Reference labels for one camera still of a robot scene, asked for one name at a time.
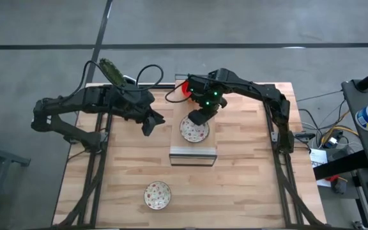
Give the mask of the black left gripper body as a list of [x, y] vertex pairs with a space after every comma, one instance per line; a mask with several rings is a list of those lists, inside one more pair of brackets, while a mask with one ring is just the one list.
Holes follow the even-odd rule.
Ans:
[[135, 121], [144, 121], [149, 117], [158, 119], [159, 113], [151, 108], [155, 97], [148, 90], [125, 92], [121, 95], [124, 105], [118, 105], [118, 116]]

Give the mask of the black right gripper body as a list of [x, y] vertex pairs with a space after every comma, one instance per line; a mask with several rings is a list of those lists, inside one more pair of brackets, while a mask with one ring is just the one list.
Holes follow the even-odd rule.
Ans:
[[191, 100], [202, 109], [215, 111], [227, 105], [227, 100], [223, 97], [224, 88], [213, 79], [189, 75], [188, 92]]

